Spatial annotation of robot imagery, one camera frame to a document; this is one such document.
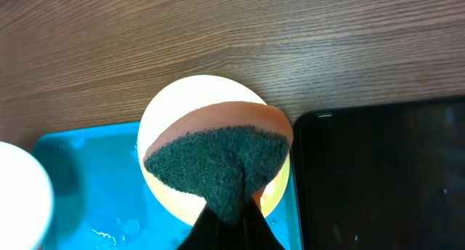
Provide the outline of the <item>yellow-green plate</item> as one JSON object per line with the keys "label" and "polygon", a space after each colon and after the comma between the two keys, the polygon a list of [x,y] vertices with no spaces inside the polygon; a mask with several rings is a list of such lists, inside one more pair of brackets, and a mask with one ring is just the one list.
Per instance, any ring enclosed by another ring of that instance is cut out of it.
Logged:
{"label": "yellow-green plate", "polygon": [[[149,146],[171,124],[187,113],[221,102],[256,102],[268,105],[258,94],[236,81],[220,76],[199,75],[181,78],[165,86],[149,103],[142,115],[137,135],[137,153],[142,175],[156,199],[176,218],[193,225],[206,205],[197,195],[174,190],[147,172],[142,159]],[[286,189],[290,155],[278,175],[253,199],[263,216],[272,213]]]}

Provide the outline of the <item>light blue plate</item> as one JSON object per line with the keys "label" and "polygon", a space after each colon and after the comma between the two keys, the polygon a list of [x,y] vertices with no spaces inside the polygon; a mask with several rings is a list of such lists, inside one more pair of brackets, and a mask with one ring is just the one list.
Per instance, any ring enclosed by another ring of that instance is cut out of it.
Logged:
{"label": "light blue plate", "polygon": [[49,175],[27,151],[1,143],[1,248],[38,249],[54,210]]}

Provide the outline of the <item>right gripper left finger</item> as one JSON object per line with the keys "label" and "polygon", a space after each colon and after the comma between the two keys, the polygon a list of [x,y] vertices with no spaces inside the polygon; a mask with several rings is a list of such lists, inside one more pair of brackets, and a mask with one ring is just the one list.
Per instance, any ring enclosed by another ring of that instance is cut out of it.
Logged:
{"label": "right gripper left finger", "polygon": [[190,233],[177,247],[177,250],[217,250],[219,249],[218,230],[218,216],[208,206],[205,206]]}

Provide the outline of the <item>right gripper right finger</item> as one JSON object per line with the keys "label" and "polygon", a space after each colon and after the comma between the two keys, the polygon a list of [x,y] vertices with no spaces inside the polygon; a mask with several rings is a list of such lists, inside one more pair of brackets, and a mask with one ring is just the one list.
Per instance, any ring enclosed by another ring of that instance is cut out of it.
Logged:
{"label": "right gripper right finger", "polygon": [[240,230],[246,250],[284,250],[254,199],[245,205],[241,215]]}

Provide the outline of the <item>orange green scrub sponge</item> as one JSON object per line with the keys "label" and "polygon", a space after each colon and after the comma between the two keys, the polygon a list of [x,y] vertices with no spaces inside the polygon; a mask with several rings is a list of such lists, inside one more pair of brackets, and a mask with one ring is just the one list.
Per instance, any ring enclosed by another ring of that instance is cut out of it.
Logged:
{"label": "orange green scrub sponge", "polygon": [[285,114],[256,102],[221,102],[193,110],[149,146],[143,166],[164,185],[197,195],[226,223],[284,165],[293,142]]}

